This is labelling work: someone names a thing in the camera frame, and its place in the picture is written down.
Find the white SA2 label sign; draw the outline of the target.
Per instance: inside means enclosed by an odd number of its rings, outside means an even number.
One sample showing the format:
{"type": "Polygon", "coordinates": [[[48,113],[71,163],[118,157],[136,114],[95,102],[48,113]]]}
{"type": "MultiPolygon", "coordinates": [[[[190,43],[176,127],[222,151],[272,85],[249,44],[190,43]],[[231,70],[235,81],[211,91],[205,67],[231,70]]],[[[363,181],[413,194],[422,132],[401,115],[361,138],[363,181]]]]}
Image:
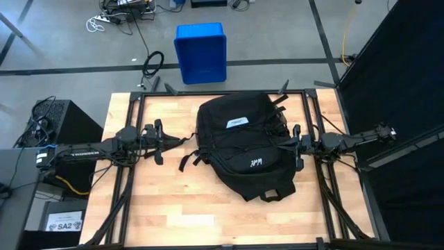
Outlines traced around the white SA2 label sign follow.
{"type": "Polygon", "coordinates": [[[45,231],[81,231],[83,225],[82,215],[82,211],[59,212],[50,214],[47,219],[45,231]]]}

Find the grey desk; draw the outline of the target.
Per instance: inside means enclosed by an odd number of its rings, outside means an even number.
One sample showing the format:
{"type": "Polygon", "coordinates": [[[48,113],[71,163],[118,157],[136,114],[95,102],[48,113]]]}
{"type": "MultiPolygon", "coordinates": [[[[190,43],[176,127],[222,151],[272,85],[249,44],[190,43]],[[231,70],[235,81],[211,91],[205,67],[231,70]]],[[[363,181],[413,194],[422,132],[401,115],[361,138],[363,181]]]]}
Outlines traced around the grey desk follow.
{"type": "Polygon", "coordinates": [[[12,189],[10,198],[0,199],[0,250],[16,250],[19,246],[39,181],[39,150],[0,149],[0,183],[12,189]]]}

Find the black equipment case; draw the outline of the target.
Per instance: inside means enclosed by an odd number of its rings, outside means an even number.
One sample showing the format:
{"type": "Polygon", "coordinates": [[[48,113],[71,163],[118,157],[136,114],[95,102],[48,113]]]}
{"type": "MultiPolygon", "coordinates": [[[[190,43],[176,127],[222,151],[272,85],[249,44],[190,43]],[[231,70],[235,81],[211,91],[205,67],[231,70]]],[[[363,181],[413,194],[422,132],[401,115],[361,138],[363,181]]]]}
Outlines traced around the black equipment case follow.
{"type": "Polygon", "coordinates": [[[31,206],[19,250],[69,248],[78,245],[81,231],[45,231],[48,216],[53,213],[82,211],[85,218],[86,201],[43,201],[36,199],[31,206]]]}

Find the blue plastic bin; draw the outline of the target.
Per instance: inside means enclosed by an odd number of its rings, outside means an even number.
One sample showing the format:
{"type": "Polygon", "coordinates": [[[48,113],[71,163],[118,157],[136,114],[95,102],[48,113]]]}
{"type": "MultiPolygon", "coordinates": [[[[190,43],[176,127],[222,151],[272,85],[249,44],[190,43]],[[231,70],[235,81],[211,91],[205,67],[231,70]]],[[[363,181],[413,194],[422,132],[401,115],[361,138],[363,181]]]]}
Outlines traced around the blue plastic bin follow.
{"type": "Polygon", "coordinates": [[[227,37],[220,22],[177,26],[174,47],[186,85],[224,82],[227,37]]]}

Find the black partition panel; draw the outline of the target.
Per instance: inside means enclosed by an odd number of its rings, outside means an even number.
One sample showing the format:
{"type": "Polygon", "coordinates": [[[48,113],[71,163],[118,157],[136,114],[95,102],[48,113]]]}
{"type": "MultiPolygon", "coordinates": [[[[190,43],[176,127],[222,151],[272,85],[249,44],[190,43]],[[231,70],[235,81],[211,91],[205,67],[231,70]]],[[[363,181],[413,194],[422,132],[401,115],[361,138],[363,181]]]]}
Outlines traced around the black partition panel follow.
{"type": "Polygon", "coordinates": [[[444,0],[398,0],[338,91],[352,134],[395,130],[357,150],[390,240],[444,248],[444,0]]]}

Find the black computer tower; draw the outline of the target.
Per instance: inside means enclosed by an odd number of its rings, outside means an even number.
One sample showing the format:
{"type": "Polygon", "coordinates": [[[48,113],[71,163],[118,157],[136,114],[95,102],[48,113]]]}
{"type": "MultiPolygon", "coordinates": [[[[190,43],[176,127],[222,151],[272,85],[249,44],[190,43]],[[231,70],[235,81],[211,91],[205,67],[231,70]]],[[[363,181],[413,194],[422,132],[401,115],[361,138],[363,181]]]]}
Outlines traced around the black computer tower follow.
{"type": "MultiPolygon", "coordinates": [[[[37,101],[32,107],[19,146],[100,142],[102,134],[103,128],[73,101],[51,97],[37,101]]],[[[91,188],[95,166],[92,161],[58,165],[44,174],[43,183],[62,188],[68,194],[85,197],[91,188]]]]}

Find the black flat device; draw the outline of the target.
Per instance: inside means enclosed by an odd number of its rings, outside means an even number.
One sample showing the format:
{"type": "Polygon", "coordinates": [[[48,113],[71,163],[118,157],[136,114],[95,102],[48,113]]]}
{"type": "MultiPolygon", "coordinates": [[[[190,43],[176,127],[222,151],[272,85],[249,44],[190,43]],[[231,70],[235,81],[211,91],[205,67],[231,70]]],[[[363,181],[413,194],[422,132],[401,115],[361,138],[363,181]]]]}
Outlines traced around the black flat device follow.
{"type": "Polygon", "coordinates": [[[190,0],[192,8],[222,7],[228,5],[228,0],[190,0]]]}

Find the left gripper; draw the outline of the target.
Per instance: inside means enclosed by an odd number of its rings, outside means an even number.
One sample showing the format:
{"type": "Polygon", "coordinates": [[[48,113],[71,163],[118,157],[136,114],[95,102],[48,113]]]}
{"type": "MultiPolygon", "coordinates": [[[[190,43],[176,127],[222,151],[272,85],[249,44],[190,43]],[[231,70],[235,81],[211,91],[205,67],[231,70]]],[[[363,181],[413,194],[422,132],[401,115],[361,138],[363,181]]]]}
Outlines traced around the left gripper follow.
{"type": "Polygon", "coordinates": [[[183,141],[182,138],[163,134],[162,122],[160,119],[156,119],[153,125],[157,132],[156,139],[153,144],[145,143],[141,136],[141,149],[145,150],[143,158],[147,159],[153,156],[157,165],[163,165],[164,160],[162,157],[162,150],[171,150],[173,148],[179,147],[183,144],[183,141]]]}

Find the grey metal table leg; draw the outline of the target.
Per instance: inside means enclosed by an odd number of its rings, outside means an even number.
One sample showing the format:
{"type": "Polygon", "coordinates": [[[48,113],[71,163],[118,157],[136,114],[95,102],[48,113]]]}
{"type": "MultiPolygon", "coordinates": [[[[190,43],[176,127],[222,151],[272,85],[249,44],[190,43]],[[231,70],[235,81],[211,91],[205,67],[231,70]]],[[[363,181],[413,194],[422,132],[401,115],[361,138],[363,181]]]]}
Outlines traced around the grey metal table leg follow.
{"type": "Polygon", "coordinates": [[[3,22],[14,35],[19,38],[24,38],[24,34],[7,18],[0,12],[0,21],[3,22]]]}

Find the black backpack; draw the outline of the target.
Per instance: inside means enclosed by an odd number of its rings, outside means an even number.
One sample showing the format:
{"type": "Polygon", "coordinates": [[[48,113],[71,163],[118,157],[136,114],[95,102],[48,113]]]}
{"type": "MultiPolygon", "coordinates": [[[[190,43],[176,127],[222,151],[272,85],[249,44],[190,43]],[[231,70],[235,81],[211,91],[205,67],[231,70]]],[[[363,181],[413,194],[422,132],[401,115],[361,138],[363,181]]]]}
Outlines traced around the black backpack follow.
{"type": "Polygon", "coordinates": [[[245,201],[281,201],[296,192],[296,159],[278,148],[291,139],[282,102],[265,92],[238,92],[201,104],[193,165],[210,165],[245,201]]]}

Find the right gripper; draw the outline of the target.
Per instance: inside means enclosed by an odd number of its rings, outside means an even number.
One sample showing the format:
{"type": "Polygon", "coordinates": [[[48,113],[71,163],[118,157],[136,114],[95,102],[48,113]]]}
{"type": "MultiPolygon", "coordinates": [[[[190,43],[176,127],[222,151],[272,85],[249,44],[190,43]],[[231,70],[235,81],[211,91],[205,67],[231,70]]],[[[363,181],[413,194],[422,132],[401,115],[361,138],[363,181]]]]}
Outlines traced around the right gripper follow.
{"type": "Polygon", "coordinates": [[[300,125],[296,124],[293,128],[293,138],[285,142],[280,142],[280,149],[295,152],[296,159],[296,171],[300,172],[304,168],[304,160],[301,155],[314,155],[313,142],[311,140],[311,135],[300,135],[301,129],[300,125]]]}

